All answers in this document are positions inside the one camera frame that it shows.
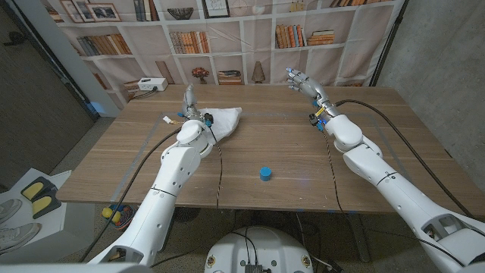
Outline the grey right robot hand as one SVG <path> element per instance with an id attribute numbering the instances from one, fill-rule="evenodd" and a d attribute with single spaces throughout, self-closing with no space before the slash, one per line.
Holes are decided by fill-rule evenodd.
<path id="1" fill-rule="evenodd" d="M 304 94 L 313 101 L 316 101 L 318 107 L 322 108 L 322 111 L 319 113 L 320 115 L 325 114 L 329 118 L 334 118 L 340 115 L 339 111 L 336 109 L 336 106 L 329 100 L 328 95 L 319 82 L 313 78 L 310 78 L 303 72 L 291 67 L 286 69 L 286 73 L 289 88 Z"/>

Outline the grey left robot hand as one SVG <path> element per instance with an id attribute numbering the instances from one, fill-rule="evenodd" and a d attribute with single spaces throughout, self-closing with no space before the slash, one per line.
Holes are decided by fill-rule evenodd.
<path id="1" fill-rule="evenodd" d="M 183 94 L 182 113 L 188 120 L 197 120 L 204 122 L 204 115 L 196 107 L 197 99 L 194 93 L 194 86 L 188 85 Z"/>

